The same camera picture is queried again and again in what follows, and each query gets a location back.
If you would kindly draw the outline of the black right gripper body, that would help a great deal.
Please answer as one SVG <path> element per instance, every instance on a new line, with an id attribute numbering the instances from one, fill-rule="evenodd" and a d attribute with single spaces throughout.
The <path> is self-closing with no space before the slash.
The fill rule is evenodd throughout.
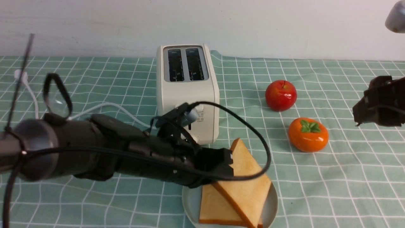
<path id="1" fill-rule="evenodd" d="M 405 123 L 405 78 L 377 76 L 370 81 L 363 97 L 352 108 L 356 126 L 375 123 L 400 127 Z"/>

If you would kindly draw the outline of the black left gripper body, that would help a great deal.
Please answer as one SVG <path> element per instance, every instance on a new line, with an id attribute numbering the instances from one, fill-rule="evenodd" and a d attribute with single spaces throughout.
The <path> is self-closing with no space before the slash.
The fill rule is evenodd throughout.
<path id="1" fill-rule="evenodd" d="M 195 171 L 213 173 L 215 149 L 198 146 L 197 150 L 186 142 L 173 143 L 161 139 L 129 141 L 126 150 L 138 158 L 126 160 L 126 173 L 189 188 L 211 184 L 213 179 L 195 174 Z"/>

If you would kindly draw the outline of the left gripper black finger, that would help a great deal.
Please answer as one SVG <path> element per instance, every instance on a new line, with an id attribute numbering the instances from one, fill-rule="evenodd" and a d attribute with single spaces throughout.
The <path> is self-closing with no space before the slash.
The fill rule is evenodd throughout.
<path id="1" fill-rule="evenodd" d="M 214 179 L 200 176 L 197 183 L 212 183 L 218 180 L 234 180 L 234 169 L 230 166 L 233 164 L 232 151 L 221 148 L 200 148 L 196 153 L 196 169 L 208 172 L 214 175 Z"/>

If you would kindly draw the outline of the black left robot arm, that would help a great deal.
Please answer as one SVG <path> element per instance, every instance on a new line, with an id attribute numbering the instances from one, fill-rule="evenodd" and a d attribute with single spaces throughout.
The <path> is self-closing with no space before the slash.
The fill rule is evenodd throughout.
<path id="1" fill-rule="evenodd" d="M 17 161 L 22 161 L 19 175 L 26 181 L 68 175 L 106 181 L 120 173 L 196 188 L 234 177 L 229 149 L 149 135 L 103 114 L 85 121 L 46 114 L 1 132 L 1 172 L 12 170 Z"/>

